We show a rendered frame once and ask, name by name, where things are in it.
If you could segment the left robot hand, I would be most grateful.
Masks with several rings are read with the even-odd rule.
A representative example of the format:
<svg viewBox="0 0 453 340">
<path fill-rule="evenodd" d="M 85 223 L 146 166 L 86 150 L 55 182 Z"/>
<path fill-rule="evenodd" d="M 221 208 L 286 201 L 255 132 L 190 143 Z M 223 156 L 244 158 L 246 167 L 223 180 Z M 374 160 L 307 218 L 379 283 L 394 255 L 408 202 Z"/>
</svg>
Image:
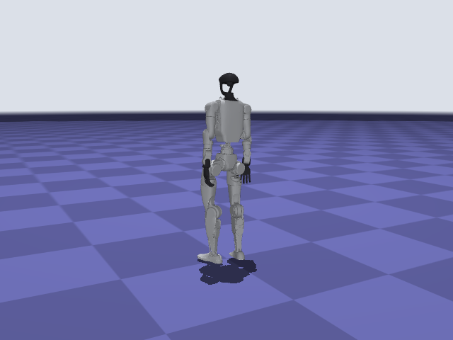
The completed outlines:
<svg viewBox="0 0 453 340">
<path fill-rule="evenodd" d="M 214 184 L 212 184 L 210 182 L 210 173 L 209 173 L 209 167 L 210 166 L 210 160 L 209 159 L 206 159 L 205 160 L 205 165 L 202 165 L 202 167 L 204 168 L 204 172 L 203 172 L 203 175 L 204 175 L 204 178 L 205 178 L 205 183 L 209 186 L 209 187 L 213 187 Z"/>
</svg>

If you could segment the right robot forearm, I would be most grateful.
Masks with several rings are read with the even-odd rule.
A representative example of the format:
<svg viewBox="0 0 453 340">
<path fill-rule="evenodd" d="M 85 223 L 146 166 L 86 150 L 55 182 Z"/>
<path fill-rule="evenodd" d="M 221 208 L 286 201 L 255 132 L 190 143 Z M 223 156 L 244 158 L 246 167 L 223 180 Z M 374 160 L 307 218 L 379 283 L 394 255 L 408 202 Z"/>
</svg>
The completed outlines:
<svg viewBox="0 0 453 340">
<path fill-rule="evenodd" d="M 250 163 L 251 142 L 252 142 L 251 136 L 248 139 L 242 141 L 243 150 L 244 150 L 243 151 L 243 157 L 244 157 L 243 163 L 244 164 L 249 164 Z"/>
</svg>

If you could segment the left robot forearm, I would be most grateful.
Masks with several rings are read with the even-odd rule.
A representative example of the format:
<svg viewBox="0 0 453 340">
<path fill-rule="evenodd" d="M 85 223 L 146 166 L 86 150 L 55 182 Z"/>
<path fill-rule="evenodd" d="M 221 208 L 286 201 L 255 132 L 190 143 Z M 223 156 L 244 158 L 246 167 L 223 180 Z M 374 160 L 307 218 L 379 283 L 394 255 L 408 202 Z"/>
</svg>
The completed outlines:
<svg viewBox="0 0 453 340">
<path fill-rule="evenodd" d="M 204 145 L 204 149 L 203 149 L 203 159 L 202 159 L 202 164 L 205 165 L 205 160 L 206 159 L 209 159 L 210 160 L 210 164 L 212 163 L 212 160 L 211 160 L 211 156 L 212 156 L 212 145 L 213 145 L 213 141 L 210 140 L 209 138 L 209 131 L 208 130 L 204 130 L 203 133 L 202 133 L 202 138 L 203 138 L 203 145 Z"/>
</svg>

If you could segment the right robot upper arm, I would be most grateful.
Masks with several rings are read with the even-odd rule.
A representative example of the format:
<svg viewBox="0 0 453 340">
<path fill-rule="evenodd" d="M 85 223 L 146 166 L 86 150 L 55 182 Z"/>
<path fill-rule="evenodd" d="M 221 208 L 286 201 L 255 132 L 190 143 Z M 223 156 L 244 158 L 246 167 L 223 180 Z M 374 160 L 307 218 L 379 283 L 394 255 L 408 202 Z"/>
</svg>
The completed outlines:
<svg viewBox="0 0 453 340">
<path fill-rule="evenodd" d="M 244 117 L 243 117 L 243 133 L 241 135 L 242 140 L 246 140 L 251 136 L 251 107 L 244 103 Z"/>
</svg>

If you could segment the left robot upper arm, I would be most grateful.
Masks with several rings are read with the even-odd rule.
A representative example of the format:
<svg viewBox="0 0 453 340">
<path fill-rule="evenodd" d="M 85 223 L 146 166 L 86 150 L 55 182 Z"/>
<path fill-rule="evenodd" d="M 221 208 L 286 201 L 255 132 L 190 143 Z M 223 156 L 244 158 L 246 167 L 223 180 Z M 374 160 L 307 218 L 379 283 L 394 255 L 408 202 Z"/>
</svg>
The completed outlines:
<svg viewBox="0 0 453 340">
<path fill-rule="evenodd" d="M 205 105 L 206 125 L 209 131 L 209 138 L 212 140 L 215 137 L 214 127 L 216 122 L 216 112 L 219 110 L 219 101 L 209 102 Z"/>
</svg>

